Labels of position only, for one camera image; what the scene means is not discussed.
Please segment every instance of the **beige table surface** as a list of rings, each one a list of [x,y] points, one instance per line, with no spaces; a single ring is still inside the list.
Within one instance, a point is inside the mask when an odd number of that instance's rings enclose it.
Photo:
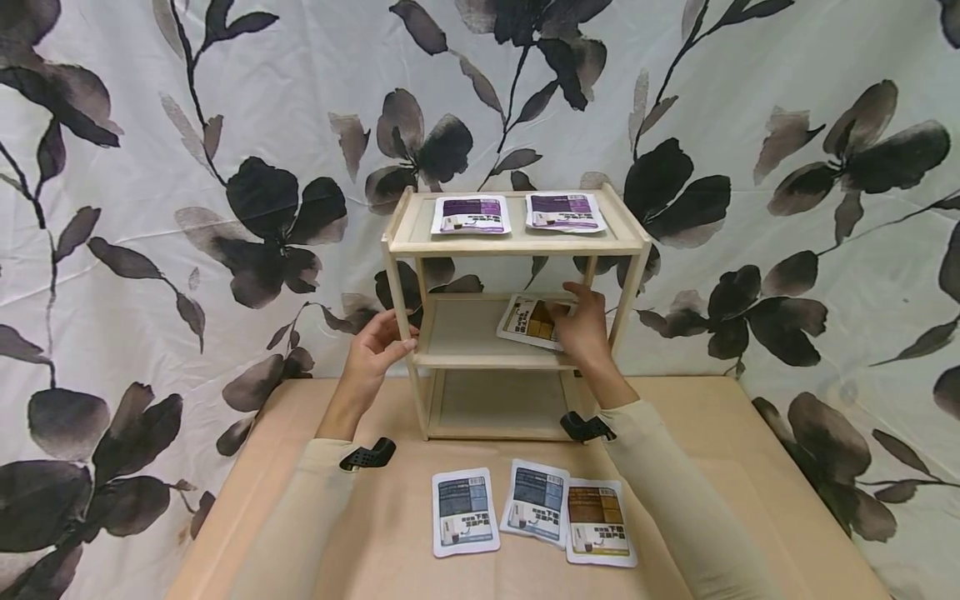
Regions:
[[[889,599],[733,380],[630,381],[657,406],[680,445],[745,523],[787,598]],[[168,598],[227,596],[246,549],[282,494],[335,385],[336,380],[298,380],[275,392]],[[489,468],[499,517],[514,458],[566,468],[575,477],[617,478],[600,442],[424,442],[406,379],[388,380],[361,423],[357,442],[370,447],[379,436],[396,442],[396,454],[386,468],[358,475],[354,496],[324,555],[316,598],[690,597],[656,526],[631,494],[626,515],[639,555],[636,569],[568,564],[559,549],[510,535],[501,535],[495,553],[433,557],[434,473]]]

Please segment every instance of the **top shelf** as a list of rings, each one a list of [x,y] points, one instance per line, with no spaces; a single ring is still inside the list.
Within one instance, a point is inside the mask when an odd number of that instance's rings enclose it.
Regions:
[[[651,243],[650,235],[636,221],[608,183],[599,190],[543,190],[541,193],[588,193],[596,196],[607,230],[576,235],[528,229],[527,192],[479,192],[507,198],[510,226],[505,235],[433,235],[434,206],[440,197],[474,196],[469,193],[417,193],[407,187],[384,233],[384,242],[395,256],[464,255],[633,255]]]

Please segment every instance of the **black clamp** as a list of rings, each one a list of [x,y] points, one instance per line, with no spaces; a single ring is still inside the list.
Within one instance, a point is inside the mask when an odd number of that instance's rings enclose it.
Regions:
[[[340,462],[340,468],[354,470],[354,468],[386,467],[390,459],[393,458],[395,451],[396,444],[393,440],[380,438],[373,445],[373,450],[357,448],[350,452],[350,455]]]
[[[589,442],[600,436],[605,436],[608,442],[616,440],[616,434],[599,417],[584,420],[576,411],[570,411],[560,418],[560,425],[575,442]]]

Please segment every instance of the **middle shelf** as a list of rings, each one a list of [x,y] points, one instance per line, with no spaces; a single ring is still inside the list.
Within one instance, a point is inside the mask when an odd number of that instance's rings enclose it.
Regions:
[[[575,369],[561,352],[496,337],[510,298],[510,294],[427,295],[414,363],[429,369]]]

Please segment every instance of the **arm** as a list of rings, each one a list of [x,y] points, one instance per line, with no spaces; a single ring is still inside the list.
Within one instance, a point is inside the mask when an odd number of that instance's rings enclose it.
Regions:
[[[584,375],[616,433],[606,442],[620,475],[657,523],[696,600],[778,600],[782,595],[759,550],[723,499],[684,454],[653,405],[639,399],[613,362],[603,296],[566,284],[576,314],[552,307],[564,349]]]
[[[399,341],[392,310],[374,317],[354,338],[316,438],[307,444],[280,502],[253,542],[233,583],[232,600],[313,597],[326,541],[353,492],[355,471],[341,469],[340,462],[357,448],[352,443],[357,424],[370,409],[387,369],[416,344],[416,339]]]

